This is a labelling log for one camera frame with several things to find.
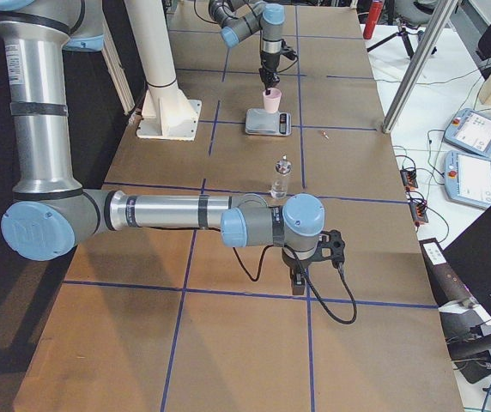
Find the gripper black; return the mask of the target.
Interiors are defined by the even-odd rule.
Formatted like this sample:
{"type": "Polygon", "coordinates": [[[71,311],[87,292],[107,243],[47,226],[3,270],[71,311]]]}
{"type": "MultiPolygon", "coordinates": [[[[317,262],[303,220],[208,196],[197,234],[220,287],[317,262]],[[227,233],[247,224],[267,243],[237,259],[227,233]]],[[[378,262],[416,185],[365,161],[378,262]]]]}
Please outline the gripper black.
{"type": "Polygon", "coordinates": [[[264,95],[270,94],[270,88],[275,88],[280,81],[278,66],[280,64],[280,52],[260,52],[261,67],[258,69],[260,79],[264,85],[264,95]]]}
{"type": "Polygon", "coordinates": [[[289,248],[282,248],[282,261],[289,267],[290,293],[303,295],[305,293],[305,277],[301,272],[312,263],[312,258],[301,258],[298,252],[293,253],[289,248]]]}

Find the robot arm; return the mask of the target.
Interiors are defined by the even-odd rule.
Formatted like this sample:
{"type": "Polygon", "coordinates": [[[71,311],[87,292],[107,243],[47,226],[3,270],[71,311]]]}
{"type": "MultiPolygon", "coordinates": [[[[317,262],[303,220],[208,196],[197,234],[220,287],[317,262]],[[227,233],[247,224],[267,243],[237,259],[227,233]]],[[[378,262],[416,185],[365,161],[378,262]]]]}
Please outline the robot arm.
{"type": "Polygon", "coordinates": [[[221,37],[227,48],[260,32],[259,75],[268,93],[280,81],[278,68],[284,49],[282,37],[285,22],[284,7],[278,3],[257,1],[209,1],[209,16],[221,28],[221,37]]]}
{"type": "MultiPolygon", "coordinates": [[[[193,140],[200,100],[179,88],[162,1],[124,1],[147,75],[145,105],[153,109],[146,137],[193,140]]],[[[209,16],[228,47],[261,33],[264,96],[276,97],[282,54],[293,56],[282,38],[283,6],[257,1],[209,1],[209,16]]],[[[126,227],[215,230],[234,249],[282,249],[293,294],[303,294],[311,262],[323,260],[324,206],[300,193],[283,206],[258,195],[237,197],[131,196],[86,190],[74,178],[66,105],[63,50],[96,52],[104,45],[102,1],[0,1],[0,37],[10,88],[21,177],[14,202],[1,218],[6,243],[21,256],[46,261],[105,231],[126,227]]]]}

